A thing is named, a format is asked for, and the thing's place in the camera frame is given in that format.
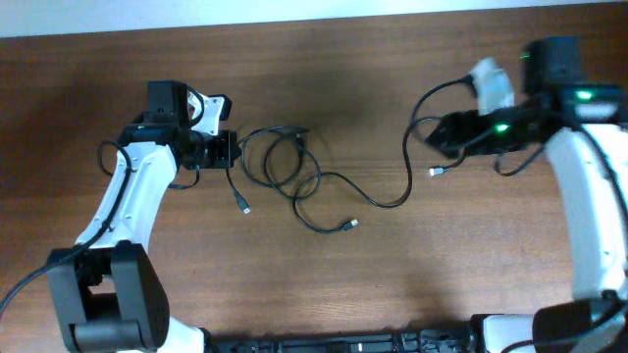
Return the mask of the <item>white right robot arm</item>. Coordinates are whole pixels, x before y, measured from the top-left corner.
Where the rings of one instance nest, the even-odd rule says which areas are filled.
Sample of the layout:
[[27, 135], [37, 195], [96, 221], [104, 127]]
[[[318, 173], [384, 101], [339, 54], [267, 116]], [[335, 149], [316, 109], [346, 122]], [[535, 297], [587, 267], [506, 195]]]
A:
[[573, 265], [572, 298], [532, 315], [473, 319], [479, 352], [623, 352], [627, 348], [627, 113], [621, 87], [589, 82], [573, 37], [528, 44], [525, 100], [506, 73], [480, 61], [462, 83], [476, 109], [442, 116], [430, 147], [460, 164], [535, 145], [559, 186]]

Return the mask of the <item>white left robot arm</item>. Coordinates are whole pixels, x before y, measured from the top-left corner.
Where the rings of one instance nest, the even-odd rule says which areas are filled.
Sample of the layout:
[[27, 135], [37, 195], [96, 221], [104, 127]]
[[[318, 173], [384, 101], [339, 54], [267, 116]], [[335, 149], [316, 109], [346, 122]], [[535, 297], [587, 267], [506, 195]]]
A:
[[209, 352], [210, 333], [170, 311], [148, 257], [163, 196], [186, 169], [228, 170], [240, 155], [222, 129], [232, 102], [175, 80], [147, 85], [148, 108], [113, 141], [116, 168], [99, 208], [71, 248], [53, 250], [46, 274], [71, 352]]

